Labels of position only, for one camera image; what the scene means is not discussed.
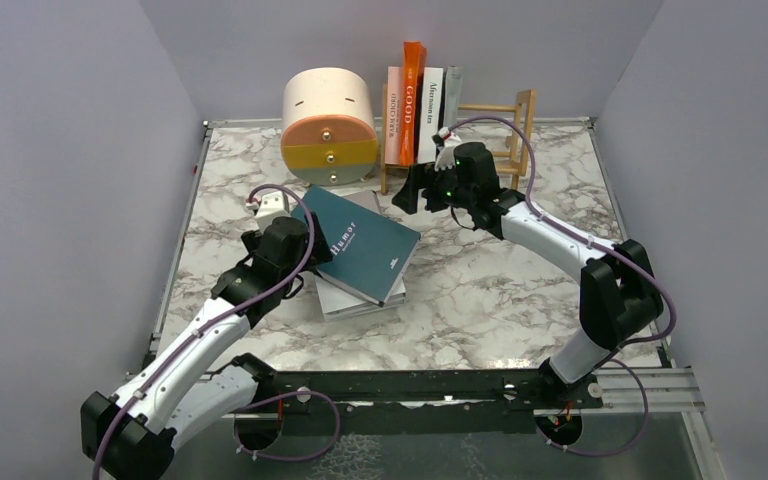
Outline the orange fashion show book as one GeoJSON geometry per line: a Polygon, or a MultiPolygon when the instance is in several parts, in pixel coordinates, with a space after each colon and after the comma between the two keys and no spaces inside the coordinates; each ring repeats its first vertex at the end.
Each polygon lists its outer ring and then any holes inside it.
{"type": "Polygon", "coordinates": [[[401,138],[399,165],[409,167],[415,162],[415,117],[420,77],[424,73],[427,50],[419,41],[403,44],[403,103],[401,107],[401,138]]]}

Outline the dark teal book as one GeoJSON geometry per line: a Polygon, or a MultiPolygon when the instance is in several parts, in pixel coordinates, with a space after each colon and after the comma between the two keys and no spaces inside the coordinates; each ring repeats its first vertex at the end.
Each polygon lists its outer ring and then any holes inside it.
{"type": "Polygon", "coordinates": [[[317,267],[318,274],[372,305],[389,303],[421,234],[386,217],[373,191],[341,196],[314,186],[302,200],[317,217],[332,256],[317,267]]]}

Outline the white cover book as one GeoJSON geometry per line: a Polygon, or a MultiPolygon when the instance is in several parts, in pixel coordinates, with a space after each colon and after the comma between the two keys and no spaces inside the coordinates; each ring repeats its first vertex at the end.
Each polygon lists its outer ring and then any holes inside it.
{"type": "Polygon", "coordinates": [[[422,96],[416,116],[418,127],[416,162],[418,164],[433,163],[436,159],[436,144],[432,137],[438,131],[443,80],[443,68],[425,68],[421,89],[422,96]]]}

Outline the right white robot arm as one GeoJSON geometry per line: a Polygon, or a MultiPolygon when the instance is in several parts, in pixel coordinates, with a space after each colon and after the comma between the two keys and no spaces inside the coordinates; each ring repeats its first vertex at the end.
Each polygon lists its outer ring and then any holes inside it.
{"type": "Polygon", "coordinates": [[[613,244],[589,236],[502,187],[481,142],[445,152],[442,163],[412,166],[392,203],[409,215],[421,200],[429,212],[463,209],[474,228],[536,253],[577,281],[580,328],[541,364],[536,383],[539,398],[560,407],[576,395],[577,384],[663,313],[646,250],[633,240],[613,244]]]}

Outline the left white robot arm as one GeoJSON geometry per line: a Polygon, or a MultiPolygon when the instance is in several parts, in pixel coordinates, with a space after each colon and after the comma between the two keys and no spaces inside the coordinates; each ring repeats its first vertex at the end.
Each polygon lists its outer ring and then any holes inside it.
{"type": "Polygon", "coordinates": [[[143,371],[110,395],[91,394],[80,409],[83,453],[92,478],[159,479],[189,440],[230,411],[273,401],[275,371],[252,354],[208,368],[288,299],[301,272],[332,256],[317,216],[279,216],[245,235],[250,252],[224,272],[195,318],[143,371]]]}

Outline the grey landscape cover book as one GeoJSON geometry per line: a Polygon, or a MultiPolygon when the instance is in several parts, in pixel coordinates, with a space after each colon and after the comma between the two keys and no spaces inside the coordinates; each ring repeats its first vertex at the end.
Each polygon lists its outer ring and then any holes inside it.
{"type": "Polygon", "coordinates": [[[457,121],[463,74],[464,68],[462,66],[449,66],[445,69],[440,127],[451,126],[457,121]]]}

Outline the pink flower cover book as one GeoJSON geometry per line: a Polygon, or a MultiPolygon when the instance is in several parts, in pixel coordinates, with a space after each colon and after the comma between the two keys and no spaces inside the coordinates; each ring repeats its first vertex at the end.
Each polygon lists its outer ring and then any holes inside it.
{"type": "Polygon", "coordinates": [[[390,66],[387,71],[385,105],[383,111],[384,160],[388,165],[400,164],[402,82],[402,68],[398,66],[390,66]]]}

